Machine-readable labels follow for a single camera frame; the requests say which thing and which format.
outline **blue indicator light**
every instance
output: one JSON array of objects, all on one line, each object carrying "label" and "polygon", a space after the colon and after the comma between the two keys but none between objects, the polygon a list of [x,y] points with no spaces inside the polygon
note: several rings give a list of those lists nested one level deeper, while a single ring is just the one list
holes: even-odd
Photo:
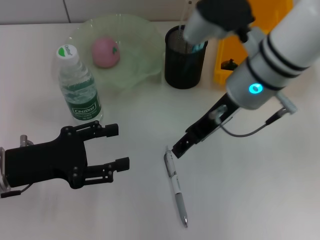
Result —
[{"label": "blue indicator light", "polygon": [[260,83],[254,83],[250,85],[249,92],[251,94],[259,94],[262,92],[263,89],[264,87]]}]

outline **white pen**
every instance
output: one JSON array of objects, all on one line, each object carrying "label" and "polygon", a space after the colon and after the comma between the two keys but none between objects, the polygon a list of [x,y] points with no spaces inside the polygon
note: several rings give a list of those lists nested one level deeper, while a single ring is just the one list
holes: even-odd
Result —
[{"label": "white pen", "polygon": [[178,175],[176,172],[174,159],[172,157],[172,152],[169,150],[168,146],[166,146],[165,155],[164,155],[164,162],[166,166],[166,170],[168,172],[169,178],[171,179],[173,191],[174,191],[174,197],[176,206],[179,211],[179,215],[182,221],[182,224],[187,228],[188,227],[188,216],[187,211],[185,207],[184,198],[182,196],[182,192],[180,189],[180,184],[178,181]]}]

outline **black stripe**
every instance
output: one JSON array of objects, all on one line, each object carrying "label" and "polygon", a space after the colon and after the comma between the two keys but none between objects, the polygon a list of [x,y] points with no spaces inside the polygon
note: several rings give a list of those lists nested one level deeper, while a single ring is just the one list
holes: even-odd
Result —
[{"label": "black stripe", "polygon": [[291,68],[292,70],[295,71],[304,71],[306,69],[308,69],[309,67],[301,67],[301,66],[296,66],[294,64],[292,64],[291,62],[285,60],[276,50],[276,48],[272,45],[271,43],[271,39],[270,39],[270,34],[267,36],[266,41],[268,43],[269,48],[271,49],[271,51],[273,52],[273,54],[287,67]]},{"label": "black stripe", "polygon": [[248,69],[249,69],[249,72],[250,72],[251,75],[254,77],[254,79],[255,79],[258,83],[260,83],[261,85],[263,85],[264,87],[266,87],[267,89],[270,89],[270,90],[273,90],[273,91],[280,91],[280,90],[282,90],[282,89],[284,88],[284,87],[272,86],[272,85],[270,85],[269,83],[266,83],[264,80],[262,80],[262,79],[254,72],[254,70],[252,69],[248,57],[246,58],[245,63],[246,63],[246,65],[247,65]]},{"label": "black stripe", "polygon": [[300,74],[294,75],[294,74],[287,73],[287,72],[281,70],[280,68],[278,68],[272,61],[270,61],[270,59],[266,55],[262,41],[259,44],[259,49],[260,49],[260,52],[261,52],[263,59],[266,61],[266,63],[269,65],[269,67],[273,69],[273,71],[277,72],[278,74],[280,74],[281,76],[283,76],[287,79],[294,79],[300,75]]},{"label": "black stripe", "polygon": [[64,6],[66,17],[68,18],[69,23],[71,23],[70,16],[69,16],[69,13],[68,13],[68,8],[67,8],[67,5],[66,5],[66,0],[62,0],[62,1],[63,1],[63,6]]}]

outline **pen tip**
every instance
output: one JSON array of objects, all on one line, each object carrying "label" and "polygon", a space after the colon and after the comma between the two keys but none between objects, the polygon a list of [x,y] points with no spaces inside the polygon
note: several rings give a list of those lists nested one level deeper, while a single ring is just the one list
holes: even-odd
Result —
[{"label": "pen tip", "polygon": [[188,219],[184,216],[184,226],[187,228],[188,227]]}]

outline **yellow container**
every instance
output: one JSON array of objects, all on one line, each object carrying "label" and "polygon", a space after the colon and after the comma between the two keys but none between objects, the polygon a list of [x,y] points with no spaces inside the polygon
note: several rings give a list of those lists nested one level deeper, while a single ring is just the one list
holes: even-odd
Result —
[{"label": "yellow container", "polygon": [[[271,30],[293,8],[293,0],[248,0],[251,5],[255,21],[252,27],[260,27],[265,34]],[[248,56],[237,36],[230,36],[220,40],[215,60],[213,81],[224,85],[231,75],[231,70],[221,69],[221,63],[233,59],[240,65]]]}]

